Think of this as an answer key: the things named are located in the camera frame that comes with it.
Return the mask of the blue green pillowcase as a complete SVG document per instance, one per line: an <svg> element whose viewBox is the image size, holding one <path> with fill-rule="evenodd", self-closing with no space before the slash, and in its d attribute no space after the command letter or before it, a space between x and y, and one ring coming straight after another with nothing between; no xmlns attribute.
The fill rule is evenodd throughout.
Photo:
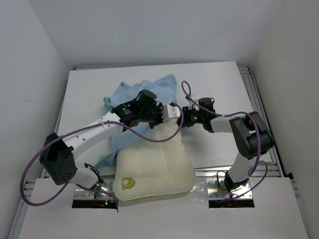
<svg viewBox="0 0 319 239"><path fill-rule="evenodd" d="M164 105L176 102L177 81L174 74L166 75L153 82L142 80L133 86L122 82L113 95L104 97L103 101L108 110L130 101L140 102L145 107L155 103ZM123 133L112 136L111 152L101 156L96 164L96 169L113 167L116 165L117 152L139 140L133 132L126 130Z"/></svg>

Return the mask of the cream yellow pillow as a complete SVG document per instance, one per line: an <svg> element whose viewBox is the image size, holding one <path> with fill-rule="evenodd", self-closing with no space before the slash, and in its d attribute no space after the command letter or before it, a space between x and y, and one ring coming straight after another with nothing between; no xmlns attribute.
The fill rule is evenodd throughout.
<svg viewBox="0 0 319 239"><path fill-rule="evenodd" d="M113 190L120 201L186 193L196 175L174 120L118 151Z"/></svg>

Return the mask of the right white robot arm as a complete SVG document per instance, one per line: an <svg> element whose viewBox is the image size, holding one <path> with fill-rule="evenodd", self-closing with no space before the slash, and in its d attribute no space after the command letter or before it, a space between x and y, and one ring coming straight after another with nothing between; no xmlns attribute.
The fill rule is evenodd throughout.
<svg viewBox="0 0 319 239"><path fill-rule="evenodd" d="M231 192L246 184L253 174L262 155L274 145L275 140L258 112L239 112L233 115L218 115L214 108L214 98L201 98L198 101L190 96L188 107L183 107L183 127L201 124L210 133L231 133L238 154L224 177L225 190Z"/></svg>

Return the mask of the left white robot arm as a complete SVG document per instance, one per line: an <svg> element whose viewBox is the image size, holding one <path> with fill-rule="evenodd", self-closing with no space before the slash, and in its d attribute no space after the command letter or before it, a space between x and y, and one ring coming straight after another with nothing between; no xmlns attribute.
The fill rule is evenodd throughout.
<svg viewBox="0 0 319 239"><path fill-rule="evenodd" d="M73 183L92 189L103 182L92 163L80 161L79 157L101 141L110 141L113 135L133 128L141 122L150 128L168 121L168 105L156 101L156 95L149 90L142 90L138 95L111 109L103 117L77 130L65 138L56 133L45 141L47 147L40 156L40 163L56 185Z"/></svg>

